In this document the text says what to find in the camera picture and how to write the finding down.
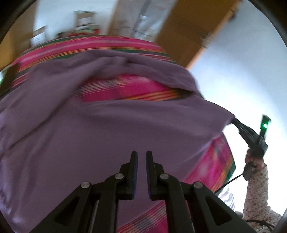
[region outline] white wall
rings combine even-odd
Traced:
[[[269,171],[269,205],[283,214],[287,208],[287,48],[270,21],[249,1],[216,36],[191,73],[204,97],[228,109],[244,124],[259,132],[262,114],[272,123],[264,157]],[[247,145],[235,126],[224,133],[236,162],[234,176],[242,173]],[[235,209],[242,211],[247,182],[230,184]]]
[[[74,11],[95,11],[96,24],[101,26],[101,34],[109,27],[116,0],[38,0],[34,30],[47,25],[49,40],[56,34],[70,30],[75,24]]]

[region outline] cardboard box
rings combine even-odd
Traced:
[[[76,21],[75,27],[95,24],[96,12],[93,11],[75,11]]]
[[[33,38],[31,38],[31,47],[42,44],[47,41],[46,26],[39,28],[33,32]]]

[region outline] colorful striped fabric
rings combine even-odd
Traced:
[[[38,45],[24,52],[15,62],[19,63],[16,87],[28,78],[29,68],[39,62],[50,59],[71,57],[89,49],[112,49],[128,53],[137,53],[175,63],[161,47],[155,43],[118,36],[74,36],[61,38]],[[89,79],[76,93],[83,101],[100,100],[174,100],[181,98],[181,92],[136,75],[119,75],[113,80]],[[201,161],[186,177],[184,182],[192,184],[201,181],[215,191],[230,179],[235,170],[235,163],[224,135],[220,135],[210,145]],[[168,232],[164,202],[120,227],[118,233],[156,233]]]

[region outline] brown door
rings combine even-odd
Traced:
[[[178,0],[156,43],[179,65],[190,68],[238,3],[239,0]]]

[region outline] person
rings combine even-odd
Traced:
[[[243,209],[243,219],[259,233],[268,233],[279,222],[281,215],[277,214],[267,204],[268,171],[263,159],[252,157],[249,149],[245,163],[253,162],[256,166],[247,187],[247,195]]]

